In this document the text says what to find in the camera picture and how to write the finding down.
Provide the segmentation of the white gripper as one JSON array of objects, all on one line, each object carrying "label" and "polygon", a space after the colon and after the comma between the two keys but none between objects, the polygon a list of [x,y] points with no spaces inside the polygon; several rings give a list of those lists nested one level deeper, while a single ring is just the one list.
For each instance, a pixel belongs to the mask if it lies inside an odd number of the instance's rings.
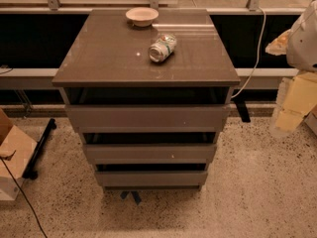
[{"label": "white gripper", "polygon": [[[273,56],[285,55],[289,33],[290,31],[286,30],[280,34],[266,46],[265,52]],[[293,78],[284,77],[278,88],[269,131],[274,137],[288,136],[297,129],[316,105],[316,72],[299,72]]]}]

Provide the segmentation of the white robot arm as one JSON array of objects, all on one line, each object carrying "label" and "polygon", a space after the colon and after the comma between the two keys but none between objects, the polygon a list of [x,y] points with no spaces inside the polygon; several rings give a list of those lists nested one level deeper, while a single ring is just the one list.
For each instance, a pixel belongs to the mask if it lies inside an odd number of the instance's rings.
[{"label": "white robot arm", "polygon": [[285,137],[317,105],[317,0],[265,51],[274,56],[286,55],[287,63],[298,70],[293,78],[282,79],[269,127],[273,136]]}]

